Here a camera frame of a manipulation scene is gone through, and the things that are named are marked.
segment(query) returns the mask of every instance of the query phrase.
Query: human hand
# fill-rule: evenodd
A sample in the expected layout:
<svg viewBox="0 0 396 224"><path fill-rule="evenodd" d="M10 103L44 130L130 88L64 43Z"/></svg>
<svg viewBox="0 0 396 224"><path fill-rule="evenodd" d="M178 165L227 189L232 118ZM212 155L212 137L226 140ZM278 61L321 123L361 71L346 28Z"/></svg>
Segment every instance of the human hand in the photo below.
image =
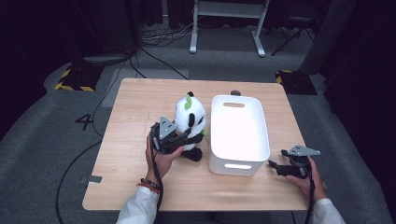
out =
<svg viewBox="0 0 396 224"><path fill-rule="evenodd" d="M324 191L317 165L310 157L308 157L308 159L311 162L312 178L314 179L315 183L314 202L316 202L317 200L327 198L327 195ZM287 175L286 178L289 180L289 182L297 186L307 198L309 198L309 191L311 187L309 177L306 179L301 179L294 175Z"/></svg>
<svg viewBox="0 0 396 224"><path fill-rule="evenodd" d="M150 135L148 135L147 147L146 147L146 161L148 163L148 173L146 175L146 179L150 180L151 182L154 182L155 184L158 184L157 178L155 177L154 174L154 167L151 159L150 142L151 142L151 137ZM155 161L157 163L157 168L158 171L160 172L161 178L163 178L168 173L168 171L171 169L172 161L177 157L179 157L182 151L183 151L183 147L179 147L172 154L162 154L162 153L157 154L157 156L155 157Z"/></svg>

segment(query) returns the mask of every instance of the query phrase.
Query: panda plush toy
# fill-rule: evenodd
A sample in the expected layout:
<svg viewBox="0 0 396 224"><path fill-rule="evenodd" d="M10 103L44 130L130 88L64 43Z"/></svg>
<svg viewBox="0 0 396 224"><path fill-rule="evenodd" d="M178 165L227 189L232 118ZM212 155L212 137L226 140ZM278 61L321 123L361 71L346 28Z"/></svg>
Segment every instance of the panda plush toy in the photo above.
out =
<svg viewBox="0 0 396 224"><path fill-rule="evenodd" d="M177 102L174 123L177 126L176 134L178 135L191 128L188 143L184 146L181 155L192 161L199 161L202 158L202 150L196 145L204 137L206 112L204 106L191 91Z"/></svg>

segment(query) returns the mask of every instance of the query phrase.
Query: bracelet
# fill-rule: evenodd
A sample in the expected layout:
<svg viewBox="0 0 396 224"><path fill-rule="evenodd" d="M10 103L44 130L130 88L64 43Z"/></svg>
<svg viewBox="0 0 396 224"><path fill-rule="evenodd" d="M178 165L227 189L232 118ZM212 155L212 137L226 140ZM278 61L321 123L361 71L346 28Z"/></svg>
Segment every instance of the bracelet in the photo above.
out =
<svg viewBox="0 0 396 224"><path fill-rule="evenodd" d="M151 190L151 192L154 192L156 194L160 194L160 191L158 189L153 188L150 184L145 183L145 182L141 182L140 184L137 184L137 186L143 186L148 188L149 190Z"/></svg>
<svg viewBox="0 0 396 224"><path fill-rule="evenodd" d="M147 183L147 184L149 184L150 186L152 186L153 188L155 188L155 189L157 189L157 190L160 190L160 189L161 189L161 187L160 187L159 185L157 185L156 183L152 182L151 180L147 180L147 179L145 179L145 178L141 178L141 179L140 179L140 182L142 182L142 183Z"/></svg>

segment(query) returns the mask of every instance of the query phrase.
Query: white plastic basket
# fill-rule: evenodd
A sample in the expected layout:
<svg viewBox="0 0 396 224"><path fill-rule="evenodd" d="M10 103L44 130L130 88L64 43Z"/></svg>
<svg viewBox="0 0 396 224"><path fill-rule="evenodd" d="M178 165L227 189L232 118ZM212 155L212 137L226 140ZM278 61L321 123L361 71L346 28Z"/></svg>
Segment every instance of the white plastic basket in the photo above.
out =
<svg viewBox="0 0 396 224"><path fill-rule="evenodd" d="M270 157L262 103L218 95L211 112L209 169L219 175L254 175Z"/></svg>

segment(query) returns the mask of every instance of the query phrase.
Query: metal stand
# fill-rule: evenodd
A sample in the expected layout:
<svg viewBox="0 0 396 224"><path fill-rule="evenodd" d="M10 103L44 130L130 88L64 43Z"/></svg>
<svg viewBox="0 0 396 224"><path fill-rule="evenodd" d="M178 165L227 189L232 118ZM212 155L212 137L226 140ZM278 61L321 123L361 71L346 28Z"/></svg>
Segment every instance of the metal stand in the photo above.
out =
<svg viewBox="0 0 396 224"><path fill-rule="evenodd" d="M262 23L264 22L265 14L267 12L269 0L262 4L239 4L239 3L224 3L224 2L205 2L195 0L193 27L191 35L190 53L197 51L198 39L198 15L202 16L221 16L221 17L238 17L238 18L252 18L259 19L256 31L252 31L253 40L256 45L260 57L265 56L262 42L260 41L260 32L262 30Z"/></svg>

